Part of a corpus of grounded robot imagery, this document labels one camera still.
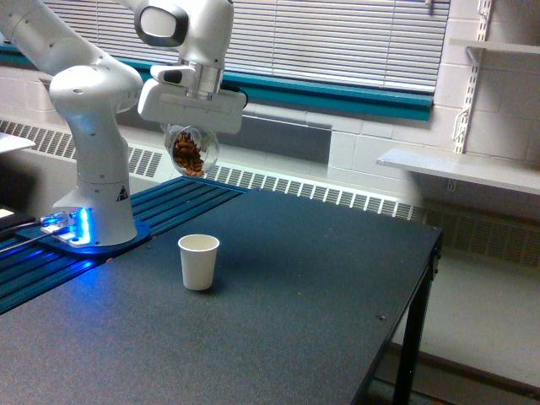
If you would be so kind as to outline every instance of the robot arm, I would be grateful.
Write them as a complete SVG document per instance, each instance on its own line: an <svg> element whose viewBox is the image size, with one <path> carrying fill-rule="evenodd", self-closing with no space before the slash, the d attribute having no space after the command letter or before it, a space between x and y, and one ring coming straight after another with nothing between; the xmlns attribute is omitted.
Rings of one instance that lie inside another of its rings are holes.
<svg viewBox="0 0 540 405"><path fill-rule="evenodd" d="M230 43L230 0L119 0L134 12L139 38L176 49L177 66L153 66L138 112L147 121L237 133L246 97L220 88Z"/></svg>
<svg viewBox="0 0 540 405"><path fill-rule="evenodd" d="M230 0L118 2L134 12L144 42L179 54L178 66L153 67L144 87L134 69L77 35L41 0L0 0L0 31L54 75L51 99L72 131L77 187L55 207L79 213L83 232L62 235L75 247L121 244L137 234L127 143L116 113L136 105L140 95L138 111L146 120L236 133L246 102L243 94L220 88L233 24Z"/></svg>
<svg viewBox="0 0 540 405"><path fill-rule="evenodd" d="M116 113L138 102L137 71L90 44L40 0L0 0L0 30L40 70L77 148L77 187L55 204L87 218L62 238L75 247L116 245L136 236L129 198L127 144Z"/></svg>

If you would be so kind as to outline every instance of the table leg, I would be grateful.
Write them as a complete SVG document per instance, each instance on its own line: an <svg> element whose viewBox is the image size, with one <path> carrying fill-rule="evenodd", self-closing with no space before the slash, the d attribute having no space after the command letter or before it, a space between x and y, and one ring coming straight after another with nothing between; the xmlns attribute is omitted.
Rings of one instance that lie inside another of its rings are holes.
<svg viewBox="0 0 540 405"><path fill-rule="evenodd" d="M394 390L393 405L408 404L413 389L414 369L419 356L422 330L424 329L425 313L428 308L429 290L433 279L433 262L429 271L420 284L416 295L408 309L405 337L403 338L402 354L399 360L396 388Z"/></svg>

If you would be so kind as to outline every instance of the window blinds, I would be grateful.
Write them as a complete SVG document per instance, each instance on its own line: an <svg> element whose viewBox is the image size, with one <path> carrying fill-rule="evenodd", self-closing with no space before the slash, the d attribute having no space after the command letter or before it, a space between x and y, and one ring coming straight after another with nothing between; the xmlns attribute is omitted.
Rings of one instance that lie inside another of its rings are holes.
<svg viewBox="0 0 540 405"><path fill-rule="evenodd" d="M118 57L175 62L135 34L112 0L46 0L79 34ZM228 71L433 92L450 0L234 0Z"/></svg>

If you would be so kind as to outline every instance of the window sill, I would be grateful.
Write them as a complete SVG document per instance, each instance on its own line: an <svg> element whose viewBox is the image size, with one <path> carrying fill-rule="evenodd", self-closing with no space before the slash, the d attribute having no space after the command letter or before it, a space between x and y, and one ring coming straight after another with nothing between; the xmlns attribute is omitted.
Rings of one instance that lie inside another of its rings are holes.
<svg viewBox="0 0 540 405"><path fill-rule="evenodd" d="M150 77L151 62L118 59L137 69L144 80ZM15 46L9 44L0 45L0 62L32 66L31 62ZM419 121L429 120L433 106L432 95L362 89L246 73L225 72L224 84L240 87L249 95L250 100L254 101L272 101Z"/></svg>

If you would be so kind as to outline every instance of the white shelf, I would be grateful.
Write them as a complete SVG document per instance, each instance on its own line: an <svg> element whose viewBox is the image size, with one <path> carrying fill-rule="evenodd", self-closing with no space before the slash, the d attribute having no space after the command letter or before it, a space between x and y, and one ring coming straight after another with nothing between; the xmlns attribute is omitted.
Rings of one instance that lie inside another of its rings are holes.
<svg viewBox="0 0 540 405"><path fill-rule="evenodd" d="M540 46L519 45L507 42L490 42L488 40L450 40L450 45L465 46L467 48L474 49L485 49L495 52L540 55Z"/></svg>
<svg viewBox="0 0 540 405"><path fill-rule="evenodd" d="M540 195L540 168L508 160L402 146L380 156L377 164Z"/></svg>
<svg viewBox="0 0 540 405"><path fill-rule="evenodd" d="M12 150L31 148L33 146L35 146L35 143L28 139L14 137L13 135L0 132L0 154L5 154Z"/></svg>

